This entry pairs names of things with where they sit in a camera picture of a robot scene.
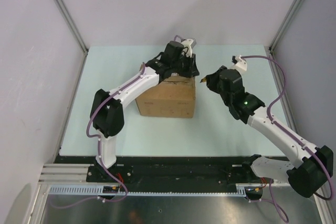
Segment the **right aluminium frame post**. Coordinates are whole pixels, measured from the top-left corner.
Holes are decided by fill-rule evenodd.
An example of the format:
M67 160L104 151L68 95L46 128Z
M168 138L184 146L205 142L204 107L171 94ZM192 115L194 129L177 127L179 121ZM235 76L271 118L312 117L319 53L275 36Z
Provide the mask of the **right aluminium frame post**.
M273 40L271 41L268 47L269 51L274 51L276 49L282 37L285 35L286 31L288 30L290 24L294 20L303 2L304 0L293 0L292 4L290 5L289 10L287 11L284 17L284 20L282 21L279 29L277 30Z

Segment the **aluminium frame post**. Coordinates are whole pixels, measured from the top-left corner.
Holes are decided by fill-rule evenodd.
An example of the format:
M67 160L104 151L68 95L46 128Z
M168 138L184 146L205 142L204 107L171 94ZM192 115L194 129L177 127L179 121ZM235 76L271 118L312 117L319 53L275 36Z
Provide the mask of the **aluminium frame post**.
M271 41L268 47L269 51L274 51L276 49L282 37L285 35L286 31L288 30L290 24L294 20L303 2L304 0L293 0L292 4L290 5L289 10L287 11L284 17L284 20L282 21L279 29L277 30L273 40Z
M64 0L53 0L58 8L61 16L63 17L66 25L68 26L71 34L73 35L76 43L80 47L81 51L86 55L88 53L88 47L86 46L84 39L82 38L74 19L72 18L66 3Z

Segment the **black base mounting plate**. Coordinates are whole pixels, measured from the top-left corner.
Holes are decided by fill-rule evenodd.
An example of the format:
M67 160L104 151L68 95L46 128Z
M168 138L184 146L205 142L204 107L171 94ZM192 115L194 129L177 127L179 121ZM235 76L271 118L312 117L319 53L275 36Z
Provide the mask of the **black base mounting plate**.
M89 164L87 182L115 182L112 176L129 185L133 181L155 178L214 178L228 184L258 183L259 177L243 165L248 157L154 157L118 156L117 162L108 169L111 175L98 164L93 156L60 156L56 164Z

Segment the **brown cardboard express box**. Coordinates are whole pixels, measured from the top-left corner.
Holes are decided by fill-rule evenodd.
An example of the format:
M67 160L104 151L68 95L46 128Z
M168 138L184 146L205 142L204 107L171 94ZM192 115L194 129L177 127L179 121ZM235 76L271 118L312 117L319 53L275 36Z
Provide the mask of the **brown cardboard express box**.
M136 98L142 116L192 118L195 111L195 78L172 76Z

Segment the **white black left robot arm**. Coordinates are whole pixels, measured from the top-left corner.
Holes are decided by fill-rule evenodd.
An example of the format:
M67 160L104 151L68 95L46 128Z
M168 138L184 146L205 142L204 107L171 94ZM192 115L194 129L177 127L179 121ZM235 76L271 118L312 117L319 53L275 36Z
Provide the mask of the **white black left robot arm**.
M138 96L173 75L192 78L199 75L194 38L170 41L163 52L143 63L139 72L124 84L110 91L98 90L94 95L86 128L89 138L98 139L96 160L98 176L105 182L115 178L117 135L124 127L124 111Z

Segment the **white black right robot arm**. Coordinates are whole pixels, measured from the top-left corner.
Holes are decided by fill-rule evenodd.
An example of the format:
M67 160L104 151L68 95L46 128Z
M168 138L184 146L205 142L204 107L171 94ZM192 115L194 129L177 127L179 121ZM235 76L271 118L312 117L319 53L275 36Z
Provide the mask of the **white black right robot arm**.
M261 155L250 158L242 169L243 179L254 183L260 177L289 183L299 195L309 198L325 183L332 184L333 151L327 146L318 148L279 122L262 100L246 92L242 75L247 63L221 66L201 81L220 95L236 120L257 130L270 140L287 161L269 159Z

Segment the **aluminium frame rail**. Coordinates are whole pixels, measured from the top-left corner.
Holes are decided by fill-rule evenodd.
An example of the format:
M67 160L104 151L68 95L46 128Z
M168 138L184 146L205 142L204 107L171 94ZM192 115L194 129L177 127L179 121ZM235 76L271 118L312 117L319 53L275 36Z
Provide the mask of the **aluminium frame rail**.
M38 182L40 184L86 183L90 164L44 164Z

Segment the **left aluminium frame post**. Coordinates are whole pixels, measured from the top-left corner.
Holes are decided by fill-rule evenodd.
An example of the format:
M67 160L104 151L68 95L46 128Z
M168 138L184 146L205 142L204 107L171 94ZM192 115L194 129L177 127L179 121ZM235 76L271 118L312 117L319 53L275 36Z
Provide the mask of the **left aluminium frame post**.
M86 46L84 39L82 38L74 19L72 18L66 3L64 0L53 0L58 8L61 16L63 17L66 25L68 26L71 34L73 35L76 43L80 47L81 51L86 55L88 53L88 47Z

